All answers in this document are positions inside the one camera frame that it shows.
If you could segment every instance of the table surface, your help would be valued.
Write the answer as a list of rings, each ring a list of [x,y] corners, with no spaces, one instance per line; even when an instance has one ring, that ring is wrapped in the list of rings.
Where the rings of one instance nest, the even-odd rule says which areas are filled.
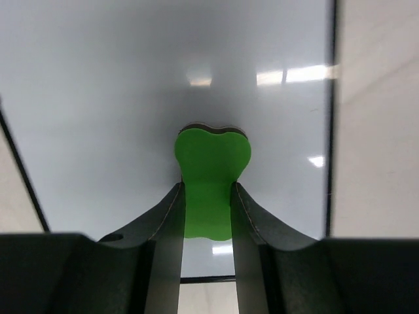
[[[190,122],[243,129],[239,181],[325,232],[332,1],[54,0],[0,4],[0,94],[53,232],[92,239],[179,181]],[[186,239],[182,276],[233,275],[231,240]]]

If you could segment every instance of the black line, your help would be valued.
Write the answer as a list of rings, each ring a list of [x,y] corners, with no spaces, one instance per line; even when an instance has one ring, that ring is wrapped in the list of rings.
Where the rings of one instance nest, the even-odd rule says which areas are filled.
[[[339,0],[332,1],[331,8],[331,54],[329,55],[328,64],[335,66],[337,64],[337,34],[338,34],[338,15],[339,15]],[[329,140],[327,152],[328,156],[326,158],[327,162],[327,209],[326,209],[326,230],[325,236],[329,237],[331,235],[331,220],[332,220],[332,202],[333,202],[333,153],[334,153],[334,138],[335,138],[335,97],[337,91],[337,78],[332,77],[329,79],[329,97],[330,97],[330,107],[329,107]]]
[[[20,176],[22,177],[25,183],[26,190],[31,198],[33,207],[35,208],[35,211],[38,214],[39,221],[41,222],[41,225],[44,231],[49,232],[50,228],[48,227],[48,224],[42,212],[41,206],[39,205],[35,191],[32,188],[31,181],[29,179],[29,176],[26,173],[24,163],[22,162],[22,159],[19,156],[18,149],[16,148],[16,145],[14,144],[13,137],[10,132],[9,126],[7,124],[6,118],[3,115],[3,106],[1,105],[1,98],[0,98],[0,125],[1,125],[1,128],[3,129],[7,143],[9,144],[10,150],[12,151],[14,161],[16,162],[16,165],[18,166]]]
[[[181,284],[183,283],[227,283],[236,281],[236,276],[208,276],[208,277],[184,277],[181,278]]]

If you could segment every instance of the green foam piece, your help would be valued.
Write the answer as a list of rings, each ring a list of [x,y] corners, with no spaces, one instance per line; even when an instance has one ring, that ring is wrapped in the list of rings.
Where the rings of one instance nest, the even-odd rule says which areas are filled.
[[[241,133],[207,129],[184,130],[175,143],[186,192],[185,237],[224,241],[231,239],[231,184],[248,165],[251,148]]]

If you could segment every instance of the green object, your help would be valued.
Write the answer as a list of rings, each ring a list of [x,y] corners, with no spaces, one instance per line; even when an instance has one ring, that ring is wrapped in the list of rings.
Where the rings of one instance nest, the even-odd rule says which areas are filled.
[[[185,237],[224,241],[231,239],[231,184],[249,163],[251,148],[239,130],[203,128],[181,131],[175,143],[186,191]]]

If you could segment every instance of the black frame edge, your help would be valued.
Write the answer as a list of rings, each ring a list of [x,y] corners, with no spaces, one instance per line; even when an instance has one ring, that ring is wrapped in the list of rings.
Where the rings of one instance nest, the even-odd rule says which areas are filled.
[[[39,205],[38,198],[36,196],[35,190],[32,187],[31,181],[29,179],[29,176],[27,175],[27,172],[25,170],[24,163],[19,155],[18,149],[16,145],[14,144],[12,134],[9,129],[9,125],[7,124],[6,118],[3,115],[3,106],[0,98],[0,126],[3,129],[3,133],[5,134],[5,138],[7,143],[9,144],[9,148],[12,152],[14,162],[18,166],[20,177],[22,178],[26,191],[29,194],[29,197],[31,198],[33,208],[35,209],[35,212],[38,216],[39,222],[41,223],[41,226],[45,232],[49,232],[50,228],[48,226],[48,223],[46,222],[44,213],[41,209],[41,206]]]
[[[328,64],[335,67],[337,65],[337,45],[338,45],[338,15],[339,15],[339,0],[331,1],[331,54],[328,56]],[[334,156],[334,140],[335,140],[335,105],[336,105],[336,91],[337,91],[337,78],[333,77],[329,80],[328,85],[329,90],[329,132],[328,132],[328,141],[327,141],[327,158],[326,158],[326,169],[327,169],[327,198],[326,198],[326,226],[325,226],[325,236],[329,237],[331,235],[331,225],[332,225],[332,205],[333,205],[333,156]]]
[[[208,277],[182,277],[181,284],[188,283],[228,283],[236,281],[235,275],[208,276]]]

